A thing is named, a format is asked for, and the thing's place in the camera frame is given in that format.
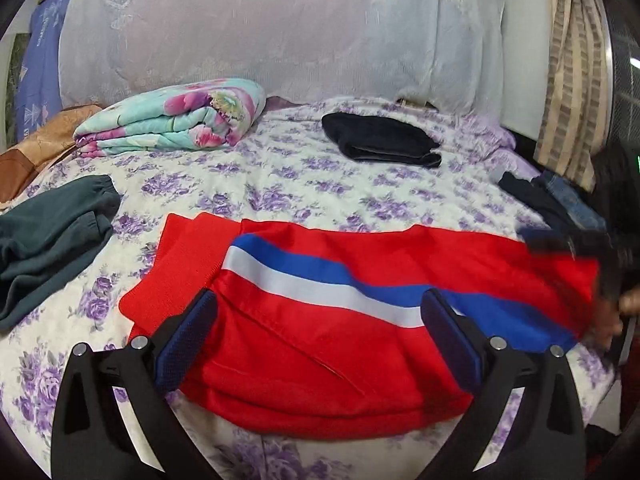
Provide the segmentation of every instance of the white wall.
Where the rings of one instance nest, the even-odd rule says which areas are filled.
[[[505,0],[501,123],[537,139],[545,111],[551,17],[549,0]]]
[[[9,28],[0,40],[0,153],[6,150],[6,121],[4,120],[4,103],[6,101],[6,80],[9,75],[11,52],[14,48],[16,34],[29,31],[31,15],[38,6],[38,0],[25,0],[14,16]]]

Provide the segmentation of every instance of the person's hand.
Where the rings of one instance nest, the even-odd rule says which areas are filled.
[[[624,316],[640,314],[640,285],[620,296],[618,304],[595,297],[593,324],[598,345],[608,349],[613,336],[622,333],[620,314]]]

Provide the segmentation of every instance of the beige curtain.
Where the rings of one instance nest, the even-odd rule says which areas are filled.
[[[608,83],[602,16],[596,0],[550,2],[549,76],[534,158],[590,190],[590,155],[607,136]]]

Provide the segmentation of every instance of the blue stripe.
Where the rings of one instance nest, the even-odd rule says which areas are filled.
[[[420,305],[425,290],[433,286],[428,283],[404,286],[368,285],[354,278],[342,263],[288,253],[254,234],[239,236],[233,245],[273,270],[315,282],[349,285],[369,298],[400,308]],[[515,349],[542,352],[550,345],[557,344],[568,351],[576,343],[569,330],[529,304],[501,300],[489,294],[440,291],[453,308],[471,317],[486,336],[500,335]]]

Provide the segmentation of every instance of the white stripe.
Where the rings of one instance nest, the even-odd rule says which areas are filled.
[[[419,306],[395,306],[372,300],[349,285],[320,283],[291,276],[265,266],[236,246],[229,247],[222,268],[231,270],[269,294],[276,294],[301,303],[346,308],[402,328],[423,326]]]

